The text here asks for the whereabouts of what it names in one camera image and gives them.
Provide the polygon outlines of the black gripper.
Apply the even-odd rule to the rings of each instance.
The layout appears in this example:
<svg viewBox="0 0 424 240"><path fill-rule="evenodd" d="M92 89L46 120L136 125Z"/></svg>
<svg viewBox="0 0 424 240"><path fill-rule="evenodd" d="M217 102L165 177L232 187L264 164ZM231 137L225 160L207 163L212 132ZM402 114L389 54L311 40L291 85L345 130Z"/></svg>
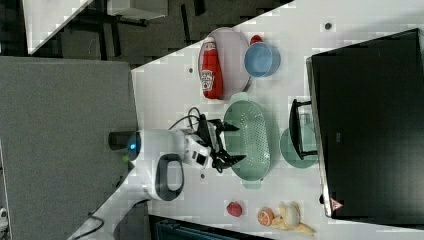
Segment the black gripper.
<svg viewBox="0 0 424 240"><path fill-rule="evenodd" d="M239 128L222 122L220 119L207 120L204 114L199 116L197 134L203 142L211 148L210 157L212 158L212 167L219 173L225 168L232 167L236 163L246 158L245 155L228 155L225 151L220 134L226 131L238 131Z"/></svg>

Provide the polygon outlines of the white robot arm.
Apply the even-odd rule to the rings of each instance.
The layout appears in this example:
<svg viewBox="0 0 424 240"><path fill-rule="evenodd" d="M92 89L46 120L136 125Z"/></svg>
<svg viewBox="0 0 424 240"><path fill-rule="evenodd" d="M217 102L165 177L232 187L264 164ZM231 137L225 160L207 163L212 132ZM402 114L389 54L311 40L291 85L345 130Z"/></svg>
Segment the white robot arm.
<svg viewBox="0 0 424 240"><path fill-rule="evenodd" d="M197 125L185 128L144 129L135 132L127 149L135 154L126 178L115 192L89 215L67 240L115 240L114 232L127 213L139 202L172 201L184 188L185 164L221 172L242 161L229 154L222 143L223 132L238 127L203 114Z"/></svg>

